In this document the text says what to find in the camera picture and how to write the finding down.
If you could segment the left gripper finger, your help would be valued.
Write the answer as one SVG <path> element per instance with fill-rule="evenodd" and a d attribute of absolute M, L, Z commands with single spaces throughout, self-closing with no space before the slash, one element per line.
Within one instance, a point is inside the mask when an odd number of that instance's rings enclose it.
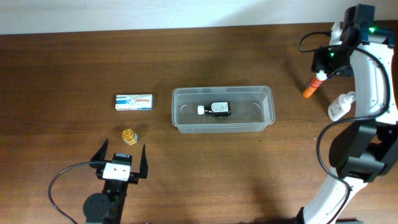
<path fill-rule="evenodd" d="M 91 162 L 103 162 L 106 156 L 106 151 L 108 148 L 108 139 L 106 139 L 100 149 L 94 154 L 90 159 Z"/>
<path fill-rule="evenodd" d="M 140 167 L 139 167 L 139 178 L 140 179 L 146 179 L 149 171 L 149 166 L 147 163 L 147 157 L 146 157 L 146 145 L 144 144 L 142 147 L 142 153 L 141 153 L 141 161 L 140 161 Z"/>

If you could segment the orange tube white cap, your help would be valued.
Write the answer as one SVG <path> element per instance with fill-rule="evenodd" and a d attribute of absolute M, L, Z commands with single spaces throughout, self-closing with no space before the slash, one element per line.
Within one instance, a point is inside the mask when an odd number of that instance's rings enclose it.
<path fill-rule="evenodd" d="M 320 70 L 318 73 L 316 73 L 314 79 L 310 82 L 309 86 L 304 90 L 303 96 L 305 98 L 310 98 L 326 79 L 327 74 L 324 71 Z"/>

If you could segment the clear white sanitizer bottle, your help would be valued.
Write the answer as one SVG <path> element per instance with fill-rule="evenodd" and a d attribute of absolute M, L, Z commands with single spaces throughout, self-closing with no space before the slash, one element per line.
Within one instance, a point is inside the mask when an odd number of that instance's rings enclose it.
<path fill-rule="evenodd" d="M 356 101 L 356 93 L 351 91 L 347 94 L 341 94 L 329 107 L 328 115 L 332 121 L 338 121 L 347 112 L 350 111 L 351 105 Z"/>

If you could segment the dark syrup bottle white cap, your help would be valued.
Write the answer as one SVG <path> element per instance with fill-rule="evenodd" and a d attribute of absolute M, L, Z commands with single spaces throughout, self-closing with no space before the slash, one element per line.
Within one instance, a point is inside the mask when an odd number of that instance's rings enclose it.
<path fill-rule="evenodd" d="M 210 115 L 214 117 L 230 116 L 231 105 L 228 101 L 216 101 L 208 105 L 198 105 L 197 113 L 199 115 Z"/>

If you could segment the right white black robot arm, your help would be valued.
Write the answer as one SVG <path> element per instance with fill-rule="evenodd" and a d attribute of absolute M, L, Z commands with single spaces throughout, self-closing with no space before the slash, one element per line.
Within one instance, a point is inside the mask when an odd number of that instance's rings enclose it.
<path fill-rule="evenodd" d="M 295 223 L 338 223 L 348 202 L 397 162 L 397 104 L 391 62 L 394 33 L 374 25 L 375 7 L 358 4 L 345 11 L 343 22 L 327 32 L 330 43 L 313 50 L 315 78 L 309 97 L 333 77 L 353 77 L 356 111 L 334 138 L 327 177 L 315 198 L 298 212 Z"/>

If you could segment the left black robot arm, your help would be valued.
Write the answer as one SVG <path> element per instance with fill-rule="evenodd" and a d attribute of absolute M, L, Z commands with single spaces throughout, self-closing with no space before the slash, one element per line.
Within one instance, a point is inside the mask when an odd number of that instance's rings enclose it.
<path fill-rule="evenodd" d="M 130 184 L 138 184 L 148 175 L 146 148 L 142 148 L 139 172 L 133 172 L 132 156 L 115 153 L 109 161 L 105 159 L 108 140 L 90 160 L 90 167 L 96 169 L 96 176 L 104 180 L 100 193 L 90 195 L 83 204 L 83 214 L 87 223 L 120 223 L 123 214 L 127 189 Z"/>

